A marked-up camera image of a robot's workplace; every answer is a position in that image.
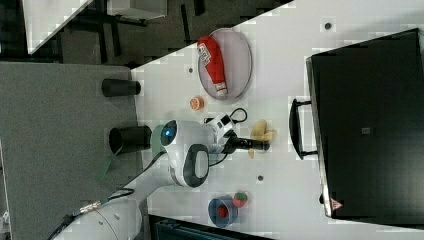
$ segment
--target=black cup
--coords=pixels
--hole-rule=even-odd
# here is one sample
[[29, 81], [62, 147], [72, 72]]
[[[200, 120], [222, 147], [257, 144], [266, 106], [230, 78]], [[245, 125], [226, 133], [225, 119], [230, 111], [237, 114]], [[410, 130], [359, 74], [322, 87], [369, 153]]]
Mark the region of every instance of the black cup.
[[105, 79], [102, 91], [105, 97], [131, 96], [140, 93], [141, 85], [137, 81]]
[[109, 133], [109, 146], [115, 155], [137, 152], [150, 148], [151, 136], [148, 126], [113, 128]]

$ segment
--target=briefcase handle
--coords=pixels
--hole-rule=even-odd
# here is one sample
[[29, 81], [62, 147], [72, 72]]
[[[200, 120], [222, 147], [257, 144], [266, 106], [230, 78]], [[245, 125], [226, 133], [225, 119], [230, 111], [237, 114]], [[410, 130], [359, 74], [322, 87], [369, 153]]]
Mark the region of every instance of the briefcase handle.
[[289, 128], [290, 128], [290, 137], [296, 150], [296, 153], [299, 155], [300, 159], [303, 160], [303, 157], [308, 155], [318, 154], [318, 151], [306, 152], [303, 151], [302, 144], [302, 129], [300, 127], [299, 111], [298, 108], [304, 105], [311, 104], [311, 101], [299, 102], [297, 99], [293, 100], [292, 107], [290, 109], [289, 117]]

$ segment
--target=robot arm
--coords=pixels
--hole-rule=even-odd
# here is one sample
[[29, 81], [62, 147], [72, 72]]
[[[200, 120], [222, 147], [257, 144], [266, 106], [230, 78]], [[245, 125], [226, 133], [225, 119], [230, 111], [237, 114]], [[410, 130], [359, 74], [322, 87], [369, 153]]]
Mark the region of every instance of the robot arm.
[[167, 185], [202, 185], [209, 173], [209, 154], [269, 148], [267, 143], [238, 138], [234, 124], [227, 114], [220, 114], [206, 124], [170, 121], [161, 132], [166, 153], [158, 154], [142, 174], [124, 187], [134, 190], [133, 194], [122, 196], [118, 191], [107, 200], [81, 208], [73, 214], [73, 221], [60, 227], [59, 231], [65, 228], [49, 240], [134, 239], [142, 223], [138, 206], [156, 189]]
[[[141, 228], [142, 217], [139, 205], [156, 189], [175, 184], [169, 173], [168, 154], [160, 153], [152, 164], [124, 188], [134, 189], [134, 193], [99, 201], [81, 208], [82, 214], [63, 229], [54, 240], [128, 240], [134, 239]], [[110, 198], [118, 196], [120, 191]]]

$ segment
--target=red triangle sticker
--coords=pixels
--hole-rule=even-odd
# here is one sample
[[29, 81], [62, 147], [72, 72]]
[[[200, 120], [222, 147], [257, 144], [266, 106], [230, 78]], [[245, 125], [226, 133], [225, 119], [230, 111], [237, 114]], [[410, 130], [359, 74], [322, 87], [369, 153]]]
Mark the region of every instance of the red triangle sticker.
[[331, 200], [331, 208], [333, 209], [333, 211], [336, 211], [337, 209], [343, 207], [343, 204], [337, 202], [336, 200], [330, 198]]

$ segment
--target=white plate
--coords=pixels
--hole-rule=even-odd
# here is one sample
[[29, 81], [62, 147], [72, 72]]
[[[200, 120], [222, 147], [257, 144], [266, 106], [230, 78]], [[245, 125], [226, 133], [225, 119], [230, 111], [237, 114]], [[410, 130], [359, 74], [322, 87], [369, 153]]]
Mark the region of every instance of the white plate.
[[202, 61], [198, 61], [200, 82], [206, 92], [218, 100], [230, 100], [240, 96], [250, 80], [252, 55], [244, 36], [230, 28], [221, 28], [210, 34], [218, 43], [224, 61], [225, 82], [228, 93], [217, 96], [212, 79]]

